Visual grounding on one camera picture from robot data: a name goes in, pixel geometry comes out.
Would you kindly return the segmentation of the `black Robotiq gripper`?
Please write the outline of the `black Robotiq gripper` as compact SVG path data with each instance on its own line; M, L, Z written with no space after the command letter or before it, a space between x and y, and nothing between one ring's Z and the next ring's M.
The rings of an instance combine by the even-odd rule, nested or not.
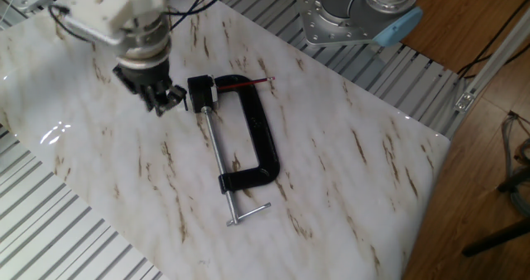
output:
M118 64L113 68L113 73L132 93L142 93L147 111L155 111L161 117L166 107L175 107L186 99L187 90L179 85L172 85L169 76L170 63L162 63L148 69L131 69Z

